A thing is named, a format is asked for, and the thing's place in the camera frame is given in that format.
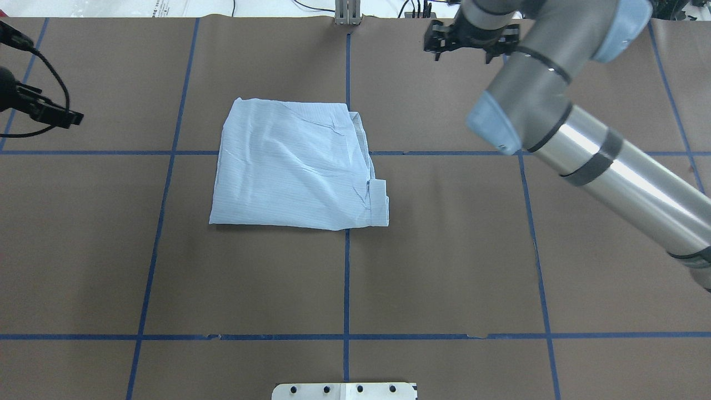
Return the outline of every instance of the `blue tape line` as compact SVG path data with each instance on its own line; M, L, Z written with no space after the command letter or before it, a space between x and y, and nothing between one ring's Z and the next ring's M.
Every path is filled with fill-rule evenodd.
M218 150L2 150L0 153L7 155L34 155L34 156L65 156L65 155L89 155L89 156L216 156Z
M106 156L106 155L171 155L170 150L3 150L7 155Z
M0 334L0 340L136 340L137 335Z
M35 43L35 48L39 50L40 45L42 44L42 39L44 39L44 34L47 31L47 25L49 24L49 18L45 18L44 23L42 24L42 29L40 30L40 36L37 37L37 43ZM22 83L27 83L27 80L30 78L30 72L32 71L32 65L35 64L35 56L34 54L32 57L30 57L30 62L27 64L27 69L25 70L25 76L22 77ZM7 120L7 125L5 125L5 135L10 133L10 128L12 127L12 121L15 119L15 109L13 108L12 111L10 111L10 117ZM2 151L3 147L5 147L5 141L7 140L7 137L2 137L0 138L0 152Z
M545 333L493 333L485 337L449 333L402 333L402 334L349 334L349 340L543 340ZM711 332L568 332L552 333L555 340L576 339L674 339L685 337L710 338ZM138 340L141 341L316 341L343 340L341 334L295 334L295 335L94 335L94 334L54 334L54 333L6 333L0 334L2 340Z
M351 110L351 34L346 35L346 107ZM343 272L343 381L351 380L351 230L346 229Z
M351 334L352 340L541 340L546 337L545 333L495 333L486 337L463 333Z
M694 178L696 179L696 185L701 191L701 193L706 193L704 190L704 185L701 182L701 177L699 177L699 170L696 167L696 161L691 155L691 146L689 145L689 139L686 136L686 130L684 130L684 124L681 122L681 116L679 115L679 110L676 107L676 101L674 101L674 96L671 94L671 87L669 86L669 81L667 80L666 73L664 72L664 66L662 65L662 59L659 56L659 48L657 47L657 40L654 37L654 28L652 27L652 22L647 23L647 28L649 30L649 37L652 40L652 49L654 50L654 58L657 60L657 66L659 67L659 73L662 75L662 82L664 83L664 90L666 90L667 97L669 98L669 103L671 104L671 110L674 112L674 119L676 120L676 125L679 127L679 133L681 133L681 140L684 142L684 148L686 149L686 154L689 157L689 163L694 169Z
M351 380L351 230L346 229L346 257L343 274L343 381Z
M220 154L218 150L176 150L176 156L216 156Z
M554 333L553 339L631 339L631 338L674 338L711 337L711 332L592 332Z
M129 386L126 390L126 400L131 400L133 397L133 388L136 383L136 371L138 371L138 358L141 355L141 344L143 344L143 341L141 341L140 338L137 339L136 347L134 347L133 361L131 361L131 374L129 375Z
M540 308L543 312L543 326L545 327L546 342L548 344L548 360L550 361L550 374L553 380L553 391L556 400L560 400L560 385L558 384L558 370L555 364L555 351L553 349L553 339L550 333L550 320L548 317L548 305L545 299L545 287L543 285L543 271L540 267L540 254L538 253L538 239L535 235L535 226L533 224L533 209L531 208L530 195L528 193L528 180L526 179L525 165L523 163L523 155L518 152L518 166L521 173L521 184L523 185L523 197L526 202L526 214L528 215L528 229L531 239L533 240L533 249L535 251L535 267L538 272L538 292L540 295Z
M398 152L398 151L384 151L384 152L369 152L371 156L505 156L500 152L486 152L486 151L419 151L419 152Z
M244 341L293 341L293 340L342 340L343 335L143 335L145 340L244 340Z
M346 107L351 111L351 34L346 35Z
M54 155L140 155L140 156L156 156L156 155L176 155L176 156L216 156L220 152L218 150L2 150L0 154L5 155L33 155L33 156L54 156ZM646 152L652 157L688 157L687 152ZM500 152L487 151L416 151L416 152L401 152L401 151L375 151L370 152L372 156L504 156ZM532 155L529 152L524 152L524 156ZM695 157L709 157L711 152L691 152Z
M153 242L153 253L151 254L151 265L148 270L148 279L146 280L146 291L143 297L143 305L141 307L141 319L139 321L138 336L136 340L136 348L134 350L134 359L131 365L131 374L129 375L129 384L126 391L126 400L131 400L133 397L133 388L136 381L136 372L138 370L138 360L141 354L141 336L143 335L144 329L146 327L146 315L148 313L148 304L151 299L151 288L153 286L153 277L156 272L156 260L158 258L158 243L161 240L161 233L163 231L163 220L166 214L166 202L168 200L168 190L171 185L171 178L173 174L173 166L175 164L175 151L178 147L178 140L180 139L180 128L183 122L183 110L185 109L185 99L188 94L188 85L190 83L190 72L193 65L193 56L195 55L195 44L198 38L198 28L200 27L200 19L195 19L195 26L193 27L193 41L190 45L190 55L188 57L188 66L185 72L185 80L183 82L183 93L181 95L180 108L178 109L178 119L176 121L175 135L173 136L173 147L171 152L170 162L168 163L168 174L166 175L166 185L163 189L163 199L161 200L161 211L158 215L158 226L156 227L156 237Z

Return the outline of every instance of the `light blue joint cap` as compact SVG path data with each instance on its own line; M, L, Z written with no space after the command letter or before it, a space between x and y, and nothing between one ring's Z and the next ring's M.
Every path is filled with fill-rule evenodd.
M521 148L521 139L511 121L489 92L482 93L466 116L466 126L506 155L512 155Z
M642 32L651 16L649 0L618 0L610 30L592 59L600 63L614 60Z

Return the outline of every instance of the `light blue shirt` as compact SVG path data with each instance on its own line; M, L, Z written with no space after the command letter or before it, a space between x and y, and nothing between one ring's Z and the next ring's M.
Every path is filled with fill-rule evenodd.
M210 223L387 226L385 181L375 178L360 115L338 103L235 100Z

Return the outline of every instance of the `black clamp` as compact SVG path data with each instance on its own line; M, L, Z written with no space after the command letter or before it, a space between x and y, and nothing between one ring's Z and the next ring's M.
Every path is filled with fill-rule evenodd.
M455 23L445 26L442 21L432 20L424 34L424 50L434 53L438 61L445 51L453 51L462 47L481 48L486 52L486 63L502 54L510 55L516 48L520 38L520 24L506 26L492 36L492 31L482 31L473 26L459 27Z
M81 112L69 110L42 96L42 90L15 80L12 73L0 67L0 112L14 108L33 120L61 128L79 125L84 118Z

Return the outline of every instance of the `black cable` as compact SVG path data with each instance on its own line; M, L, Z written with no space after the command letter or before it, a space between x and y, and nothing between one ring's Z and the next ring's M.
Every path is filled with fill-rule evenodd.
M407 5L408 1L410 1L410 0L405 0L405 2L402 3L402 7L400 7L400 13L397 14L398 18L402 15L402 11L405 10L405 6Z
M671 12L675 12L675 11L676 11L676 8L677 8L678 6L679 6L679 0L676 0L676 3L674 3L674 7L671 9ZM678 14L678 11L677 11L676 14L672 15L671 17L672 17L672 18L676 18L677 14Z
M335 12L336 12L336 10L320 9L320 8L318 8L318 7L307 6L306 4L301 3L301 2L298 1L298 0L292 0L292 1L293 1L294 3L296 3L296 4L300 5L300 6L302 6L302 7L308 8L308 9L312 9L312 10L316 10L316 11L328 11L328 12L331 12L331 13L335 13Z
M57 74L57 71L54 69L52 64L49 63L47 58L45 58L45 56L43 56L39 50L37 50L36 48L32 48L29 50L29 52L34 54L35 56L39 57L40 60L42 60L42 62L47 66L47 69L49 70L49 72L51 72L52 75L54 75L54 78L57 80L57 82L59 82L59 86L62 87L62 91L64 92L64 118L63 118L63 120L66 120L67 117L69 116L69 90L67 90L67 86L64 85L64 81L62 81L62 78L59 77L59 74ZM45 127L40 130L36 130L35 132L30 132L30 133L21 133L21 134L2 133L2 134L0 134L0 137L32 137L32 136L41 135L44 132L52 130L56 127L57 127L57 125L50 125L48 127Z

